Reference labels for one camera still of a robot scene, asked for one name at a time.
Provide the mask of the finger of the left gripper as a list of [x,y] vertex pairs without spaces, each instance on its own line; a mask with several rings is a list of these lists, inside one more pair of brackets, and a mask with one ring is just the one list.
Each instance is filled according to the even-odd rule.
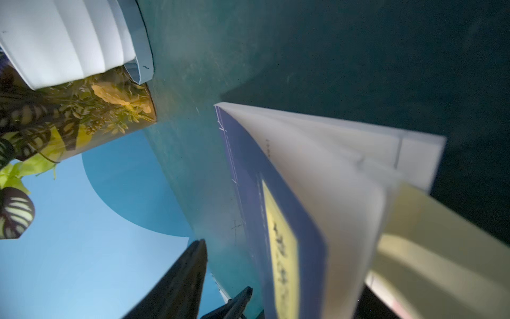
[[233,299],[230,299],[224,306],[215,309],[214,311],[204,315],[201,319],[240,319],[246,318],[244,310],[250,302],[253,293],[252,287],[246,287],[243,291],[237,294]]

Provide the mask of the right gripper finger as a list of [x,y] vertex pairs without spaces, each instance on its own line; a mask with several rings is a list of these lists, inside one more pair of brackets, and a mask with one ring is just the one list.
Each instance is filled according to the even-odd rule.
[[194,241],[125,318],[196,318],[207,270],[205,240]]

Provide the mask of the dark blue book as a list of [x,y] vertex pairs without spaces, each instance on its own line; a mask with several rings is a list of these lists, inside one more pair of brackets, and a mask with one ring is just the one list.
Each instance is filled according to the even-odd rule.
[[402,186],[429,192],[446,138],[215,105],[267,318],[352,318]]

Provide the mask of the yellow sticky note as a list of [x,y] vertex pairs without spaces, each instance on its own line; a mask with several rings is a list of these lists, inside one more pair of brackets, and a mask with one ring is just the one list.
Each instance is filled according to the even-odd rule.
[[413,318],[508,318],[509,246],[403,185],[370,273]]

